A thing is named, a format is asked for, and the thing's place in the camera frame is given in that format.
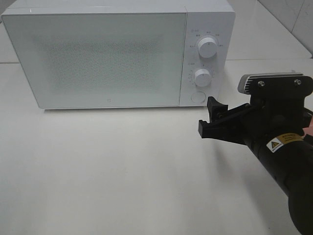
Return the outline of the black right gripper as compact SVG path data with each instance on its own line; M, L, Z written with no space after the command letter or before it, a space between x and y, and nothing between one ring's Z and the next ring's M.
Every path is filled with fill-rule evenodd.
M304 100L312 92L313 79L299 76L267 78L264 88L252 87L250 104L233 109L210 96L207 100L210 122L199 120L198 133L202 139L236 144L272 139L282 144L302 141L303 128L310 123ZM246 114L239 115L250 107Z

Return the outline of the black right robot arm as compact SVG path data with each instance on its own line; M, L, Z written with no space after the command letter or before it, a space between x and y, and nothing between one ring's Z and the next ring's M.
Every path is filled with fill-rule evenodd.
M313 80L302 73L246 74L238 92L250 102L229 109L209 97L209 121L199 121L205 139L246 145L288 197L291 219L303 235L313 232L313 118L304 101Z

